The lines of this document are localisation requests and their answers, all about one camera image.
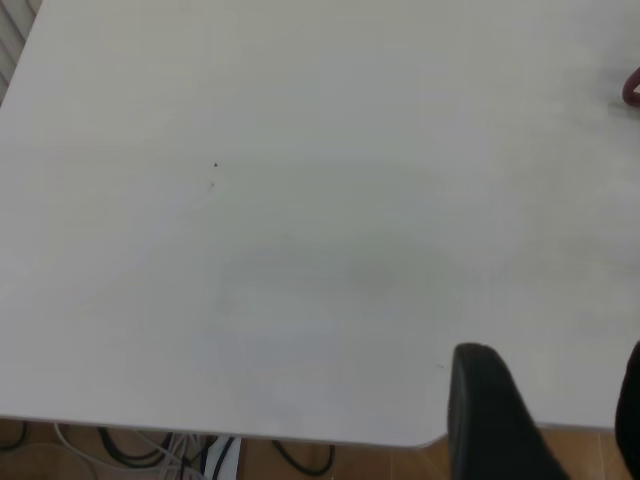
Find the wooden floor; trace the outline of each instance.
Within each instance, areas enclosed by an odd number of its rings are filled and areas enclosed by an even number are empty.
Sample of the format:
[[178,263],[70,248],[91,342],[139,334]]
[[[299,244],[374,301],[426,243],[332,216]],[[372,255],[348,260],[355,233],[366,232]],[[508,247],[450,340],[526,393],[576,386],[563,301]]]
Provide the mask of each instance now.
[[[29,442],[57,441],[49,424],[34,424]],[[0,444],[15,438],[19,424],[0,421]],[[67,434],[84,451],[108,459],[95,428],[69,427]],[[143,452],[147,446],[131,432],[113,431],[114,438],[132,453]],[[544,437],[560,463],[574,480],[630,480],[615,439],[611,433],[587,431],[545,430]],[[300,463],[319,467],[326,461],[326,445],[285,444]],[[334,467],[320,478],[335,480],[447,480],[449,459],[446,441],[440,440],[428,448],[415,451],[380,448],[336,448]],[[147,480],[155,475],[128,474],[97,467],[100,480]],[[82,464],[62,449],[25,449],[0,455],[2,480],[86,480]],[[309,479],[293,470],[266,440],[243,441],[239,480],[302,480]]]

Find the black cable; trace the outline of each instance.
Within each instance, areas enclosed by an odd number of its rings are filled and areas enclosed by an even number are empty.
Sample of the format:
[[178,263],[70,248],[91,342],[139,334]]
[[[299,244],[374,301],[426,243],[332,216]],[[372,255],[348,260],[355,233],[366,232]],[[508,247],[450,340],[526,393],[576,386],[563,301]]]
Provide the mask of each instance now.
[[[104,427],[98,427],[98,433],[100,434],[100,439],[102,440],[102,445],[104,449],[107,451],[109,456],[113,458],[116,462],[121,463],[130,468],[151,468],[155,467],[162,462],[164,459],[164,453],[158,449],[153,449],[150,452],[143,453],[141,455],[130,455],[128,453],[123,452],[118,448],[118,446],[111,438],[109,431]],[[171,433],[167,433],[162,440],[162,448],[167,449],[169,444],[171,443]],[[155,459],[147,462],[147,463],[136,463],[142,460],[148,460],[150,458],[156,457]]]
[[273,443],[273,446],[276,447],[276,449],[280,452],[280,455],[284,457],[284,459],[287,461],[289,465],[291,465],[293,468],[298,470],[300,473],[303,473],[309,477],[319,477],[327,473],[329,469],[331,469],[331,467],[333,466],[333,460],[336,457],[335,445],[329,445],[329,459],[327,460],[327,463],[320,470],[311,470],[310,468],[303,467],[298,462],[296,462],[296,460],[291,455],[289,455],[289,452],[285,450],[285,448],[282,446],[282,444],[279,441],[273,440],[272,443]]
[[224,457],[227,456],[227,452],[231,448],[231,444],[233,443],[234,440],[235,440],[234,437],[229,437],[229,440],[227,440],[227,443],[224,444],[224,447],[222,448],[222,452],[220,452],[220,456],[218,457],[218,461],[216,462],[216,468],[213,470],[213,477],[211,477],[211,480],[218,480],[218,476],[220,475],[220,469],[222,468],[222,462],[224,462]]
[[0,445],[0,452],[8,452],[10,450],[15,450],[19,446],[21,446],[24,441],[27,439],[27,435],[29,434],[29,423],[22,422],[22,430],[20,431],[20,438],[13,443],[9,443],[6,445]]

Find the cable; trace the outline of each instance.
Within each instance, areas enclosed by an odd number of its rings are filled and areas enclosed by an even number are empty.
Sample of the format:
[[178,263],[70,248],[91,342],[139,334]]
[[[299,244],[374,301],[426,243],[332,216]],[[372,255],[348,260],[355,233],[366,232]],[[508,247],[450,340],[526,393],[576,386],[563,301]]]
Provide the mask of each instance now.
[[[123,452],[122,450],[120,450],[117,445],[115,444],[115,442],[113,441],[113,438],[111,437],[111,435],[109,434],[109,431],[104,428],[104,427],[99,427],[98,428],[98,433],[100,434],[100,439],[102,440],[102,445],[104,446],[104,449],[107,451],[107,453],[109,454],[109,456],[111,458],[113,458],[116,462],[122,464],[122,465],[126,465],[127,467],[130,468],[151,468],[151,467],[155,467],[157,465],[160,464],[160,462],[162,462],[163,458],[164,458],[164,454],[159,451],[157,448],[153,449],[150,452],[144,453],[142,455],[130,455],[128,453]],[[171,433],[168,433],[165,437],[164,440],[162,441],[162,447],[163,448],[167,448],[169,446],[169,443],[171,442]],[[151,460],[150,462],[147,463],[135,463],[135,462],[140,462],[142,460],[147,460],[149,458],[155,457],[157,456],[154,460]]]
[[282,446],[282,444],[279,441],[273,440],[272,443],[273,443],[273,446],[276,447],[276,449],[280,452],[280,455],[284,457],[284,459],[287,461],[289,465],[291,465],[293,468],[298,470],[300,473],[303,473],[309,477],[320,477],[321,475],[324,475],[325,473],[327,473],[329,469],[333,466],[333,460],[335,459],[335,456],[336,456],[335,445],[329,445],[329,459],[327,460],[327,463],[320,470],[311,470],[310,468],[303,467],[298,462],[296,462],[296,460],[291,455],[289,455],[289,452],[285,450],[285,448]]
[[24,441],[27,439],[27,435],[29,434],[29,423],[22,422],[22,430],[20,431],[20,438],[13,443],[9,443],[7,445],[0,445],[0,452],[10,452],[20,447]]
[[213,476],[211,477],[211,480],[218,480],[218,476],[220,475],[220,469],[222,468],[222,463],[224,462],[224,457],[227,456],[227,452],[231,448],[231,444],[233,443],[234,440],[235,440],[234,437],[229,437],[229,440],[227,440],[227,443],[224,444],[224,447],[222,448],[222,452],[220,452],[220,456],[218,457],[218,461],[216,462],[216,468],[213,470]]
[[[175,461],[178,466],[174,466],[171,467],[172,470],[180,470],[180,464],[182,463],[182,459],[179,457],[176,457],[173,452],[167,450],[166,448],[162,447],[162,445],[157,444],[156,442],[154,442],[153,440],[151,440],[149,437],[147,437],[144,433],[139,432],[137,430],[133,431],[136,435],[138,435],[138,437],[140,437],[143,441],[147,442],[147,444],[149,444],[152,447],[157,448],[158,450],[160,450],[161,452],[164,452],[164,454],[166,455],[166,457],[168,459],[171,459],[173,461]],[[186,470],[190,470],[192,473],[194,473],[196,475],[197,478],[202,479],[202,480],[208,480],[207,477],[205,477],[203,474],[201,474],[198,470],[196,470],[195,468],[192,468],[190,466],[187,466],[185,468]]]
[[[131,469],[128,467],[120,467],[118,465],[113,465],[111,463],[107,463],[105,461],[103,461],[102,459],[98,458],[98,457],[94,457],[93,455],[89,455],[88,453],[83,452],[82,450],[79,450],[78,448],[74,447],[69,440],[67,440],[67,438],[62,434],[62,431],[60,430],[60,425],[57,423],[53,424],[53,428],[56,431],[56,435],[58,435],[58,438],[60,439],[60,442],[62,442],[62,444],[69,450],[71,450],[73,453],[75,453],[76,455],[84,458],[85,460],[88,460],[89,462],[95,464],[95,465],[100,465],[101,467],[104,468],[108,468],[109,470],[113,470],[116,472],[128,472],[128,473],[151,473],[151,472],[160,472],[162,470],[162,468],[136,468],[136,469]],[[179,471],[180,470],[180,460],[170,451],[162,448],[161,445],[156,444],[153,440],[145,437],[143,434],[141,434],[140,432],[135,432],[140,438],[144,439],[147,443],[150,443],[151,446],[157,448],[158,450],[162,451],[165,453],[167,458],[170,458],[172,460],[176,460],[178,462],[178,465],[172,465],[172,466],[168,466],[167,470],[172,470],[172,471]],[[204,475],[201,475],[200,472],[198,472],[196,469],[191,468],[191,467],[187,467],[186,470],[188,470],[190,473],[195,474],[196,478],[201,479],[201,480],[207,480]]]
[[91,466],[91,464],[87,461],[85,461],[84,459],[80,458],[78,455],[75,454],[75,452],[70,451],[69,449],[63,447],[62,445],[58,445],[57,443],[48,443],[48,442],[40,442],[40,443],[30,443],[29,445],[24,445],[20,448],[16,448],[15,450],[11,450],[10,452],[5,452],[0,454],[0,462],[14,457],[16,455],[19,455],[20,453],[23,453],[27,450],[35,450],[35,449],[39,449],[39,448],[51,448],[54,450],[62,450],[64,451],[66,454],[68,455],[72,455],[73,458],[75,458],[76,460],[78,460],[80,463],[82,463],[82,465],[84,465],[85,469],[87,470],[88,475],[86,476],[87,479],[92,479],[92,480],[98,480],[98,476],[96,475],[96,471],[93,469],[93,467]]

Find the table top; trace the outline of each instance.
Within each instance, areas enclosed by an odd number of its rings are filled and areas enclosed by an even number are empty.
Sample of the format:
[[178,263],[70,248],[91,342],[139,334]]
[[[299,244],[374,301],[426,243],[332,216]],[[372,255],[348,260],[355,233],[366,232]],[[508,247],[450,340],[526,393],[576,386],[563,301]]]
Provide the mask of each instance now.
[[49,0],[0,109],[0,415],[420,445],[496,348],[611,427],[634,0]]

